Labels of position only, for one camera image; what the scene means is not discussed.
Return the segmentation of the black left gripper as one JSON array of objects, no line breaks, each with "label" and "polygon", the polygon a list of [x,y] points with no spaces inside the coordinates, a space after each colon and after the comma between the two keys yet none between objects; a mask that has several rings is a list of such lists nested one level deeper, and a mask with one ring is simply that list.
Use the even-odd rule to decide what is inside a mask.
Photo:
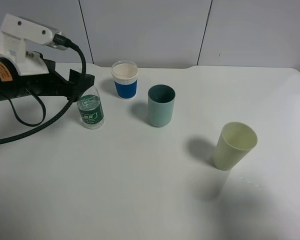
[{"label": "black left gripper", "polygon": [[80,97],[95,83],[95,76],[69,70],[69,79],[65,79],[56,71],[56,63],[45,59],[39,52],[34,55],[45,63],[47,74],[18,74],[16,67],[7,58],[0,57],[0,101],[15,99],[35,94],[37,96],[64,96],[67,100],[77,102]]}]

